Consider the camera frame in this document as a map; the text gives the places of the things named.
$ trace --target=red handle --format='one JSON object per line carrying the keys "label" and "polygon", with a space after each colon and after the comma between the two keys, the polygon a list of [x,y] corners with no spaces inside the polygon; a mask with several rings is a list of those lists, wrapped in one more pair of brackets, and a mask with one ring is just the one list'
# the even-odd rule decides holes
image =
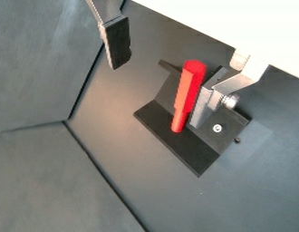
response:
{"label": "red handle", "polygon": [[182,79],[175,97],[175,117],[172,131],[180,132],[184,128],[188,113],[192,111],[198,92],[202,86],[207,66],[201,61],[184,63]]}

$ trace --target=bolt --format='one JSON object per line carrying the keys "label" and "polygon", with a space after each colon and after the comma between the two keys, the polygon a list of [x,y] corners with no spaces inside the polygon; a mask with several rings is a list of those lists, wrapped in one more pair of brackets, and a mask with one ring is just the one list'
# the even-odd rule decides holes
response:
{"label": "bolt", "polygon": [[229,96],[225,96],[222,99],[222,103],[226,105],[226,107],[233,110],[235,106],[238,105],[241,101],[241,95],[235,92],[231,93]]}
{"label": "bolt", "polygon": [[214,132],[215,132],[215,133],[219,133],[222,130],[223,130],[222,125],[221,125],[221,124],[217,124],[217,125],[214,126]]}
{"label": "bolt", "polygon": [[235,139],[235,142],[237,142],[237,143],[241,143],[241,137],[238,137],[238,138]]}

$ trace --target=metal bracket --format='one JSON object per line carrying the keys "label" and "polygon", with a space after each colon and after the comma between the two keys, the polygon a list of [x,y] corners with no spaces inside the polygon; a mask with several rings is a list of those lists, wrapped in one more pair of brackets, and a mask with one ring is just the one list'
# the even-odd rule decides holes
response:
{"label": "metal bracket", "polygon": [[235,108],[241,100],[235,91],[257,83],[269,67],[267,63],[247,55],[247,53],[241,55],[239,51],[233,56],[231,65],[242,72],[238,70],[229,71],[219,67],[202,87],[190,122],[196,129],[222,105],[226,105],[230,110]]}

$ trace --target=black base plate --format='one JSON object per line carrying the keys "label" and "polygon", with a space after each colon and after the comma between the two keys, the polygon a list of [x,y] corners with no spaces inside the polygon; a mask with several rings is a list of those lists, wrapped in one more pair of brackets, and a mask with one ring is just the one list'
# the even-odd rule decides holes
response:
{"label": "black base plate", "polygon": [[180,133],[172,132],[174,115],[155,100],[135,116],[199,177],[219,158],[218,152],[187,127]]}

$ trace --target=white surface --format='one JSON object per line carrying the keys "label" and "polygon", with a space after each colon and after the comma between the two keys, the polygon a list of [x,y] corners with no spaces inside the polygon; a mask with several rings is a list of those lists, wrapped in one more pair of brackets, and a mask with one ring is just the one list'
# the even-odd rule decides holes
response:
{"label": "white surface", "polygon": [[135,2],[299,77],[299,1]]}

